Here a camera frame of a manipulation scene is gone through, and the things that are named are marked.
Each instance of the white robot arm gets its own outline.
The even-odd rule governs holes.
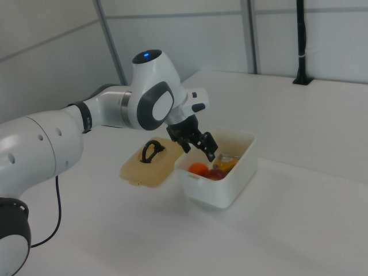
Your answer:
[[[14,275],[30,250],[28,208],[21,194],[80,159],[82,133],[97,125],[154,130],[164,122],[185,152],[189,143],[214,159],[216,142],[198,130],[195,113],[209,106],[205,89],[185,89],[160,50],[133,59],[131,86],[109,86],[83,102],[0,125],[0,276]]]

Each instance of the red fruit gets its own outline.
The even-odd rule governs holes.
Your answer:
[[[204,177],[208,173],[208,167],[203,163],[194,163],[188,168],[188,172]]]
[[[212,169],[207,172],[205,177],[211,180],[221,180],[226,177],[226,173],[219,169]]]

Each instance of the container lid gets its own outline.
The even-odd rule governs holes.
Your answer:
[[[150,141],[157,141],[164,149],[158,148],[157,143],[143,145],[122,166],[120,178],[135,186],[158,187],[174,170],[175,161],[184,153],[182,147],[166,138],[153,137]],[[145,152],[149,163],[142,162]]]

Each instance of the black joint ring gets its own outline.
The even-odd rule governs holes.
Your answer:
[[[26,218],[28,218],[29,210],[26,203],[24,203],[21,200],[18,200],[16,198],[6,198],[6,197],[0,197],[0,208],[3,206],[17,206],[19,208],[22,207],[22,210],[24,214],[26,215]]]
[[[85,128],[83,133],[87,133],[92,128],[92,115],[90,109],[84,102],[81,101],[71,103],[68,106],[71,105],[75,105],[76,107],[79,108],[80,113],[82,115],[83,127]]]

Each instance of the black cable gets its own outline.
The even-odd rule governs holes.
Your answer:
[[[59,226],[60,226],[60,223],[62,221],[62,203],[61,203],[61,200],[60,200],[60,191],[59,191],[59,176],[57,175],[56,178],[55,178],[55,185],[56,185],[56,196],[58,197],[57,198],[57,205],[59,207],[59,219],[57,221],[57,226],[55,228],[55,230],[53,231],[53,233],[51,234],[50,237],[48,237],[47,239],[45,239],[44,241],[41,241],[40,243],[36,243],[32,246],[30,246],[31,248],[35,248],[37,246],[40,246],[46,242],[48,242],[49,240],[51,240],[52,237],[54,237],[54,235],[56,234],[56,232],[58,231],[59,229]]]

